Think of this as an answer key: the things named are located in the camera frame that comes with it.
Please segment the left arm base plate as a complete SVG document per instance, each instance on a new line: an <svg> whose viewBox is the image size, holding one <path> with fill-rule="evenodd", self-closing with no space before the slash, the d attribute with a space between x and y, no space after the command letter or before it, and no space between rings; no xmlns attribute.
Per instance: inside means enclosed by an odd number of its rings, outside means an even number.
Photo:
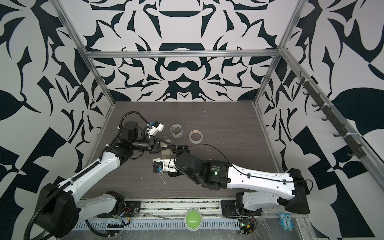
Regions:
<svg viewBox="0 0 384 240"><path fill-rule="evenodd" d="M140 212L141 201L125 201L120 207L115 207L112 212L97 215L98 218L113 218L117 214L121 218L133 217Z"/></svg>

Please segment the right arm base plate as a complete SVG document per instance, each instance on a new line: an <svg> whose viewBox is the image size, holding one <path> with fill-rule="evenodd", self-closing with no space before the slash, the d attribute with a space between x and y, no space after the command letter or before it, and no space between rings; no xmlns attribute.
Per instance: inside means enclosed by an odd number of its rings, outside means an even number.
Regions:
<svg viewBox="0 0 384 240"><path fill-rule="evenodd" d="M247 217L259 217L262 215L263 210L248 211L243 208L237 207L235 200L221 200L222 215L228 219L240 219Z"/></svg>

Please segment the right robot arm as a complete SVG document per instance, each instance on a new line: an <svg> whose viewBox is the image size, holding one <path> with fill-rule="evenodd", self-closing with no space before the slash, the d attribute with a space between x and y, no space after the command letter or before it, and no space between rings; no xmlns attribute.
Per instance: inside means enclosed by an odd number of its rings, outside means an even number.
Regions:
<svg viewBox="0 0 384 240"><path fill-rule="evenodd" d="M188 147L175 151L170 159L162 160L154 172L171 177L185 176L203 188L244 190L237 196L237 209L256 211L265 207L282 206L287 212L310 213L307 180L298 169L285 173L268 173L242 168L228 160L203 161L191 155Z"/></svg>

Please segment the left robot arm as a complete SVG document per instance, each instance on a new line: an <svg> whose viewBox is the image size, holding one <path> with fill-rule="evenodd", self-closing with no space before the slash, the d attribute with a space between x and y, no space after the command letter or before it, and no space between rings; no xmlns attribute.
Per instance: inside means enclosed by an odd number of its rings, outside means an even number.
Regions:
<svg viewBox="0 0 384 240"><path fill-rule="evenodd" d="M157 137L164 126L158 122L147 122L140 128L136 122L120 122L119 131L109 145L106 145L99 157L89 166L59 184L47 184L39 193L36 210L27 224L23 238L29 240L34 225L43 228L50 237L62 238L78 222L101 214L120 216L124 214L125 198L115 191L108 191L100 197L82 201L82 197L96 183L110 172L133 159L136 151L158 154L171 150L177 153L185 145L173 145Z"/></svg>

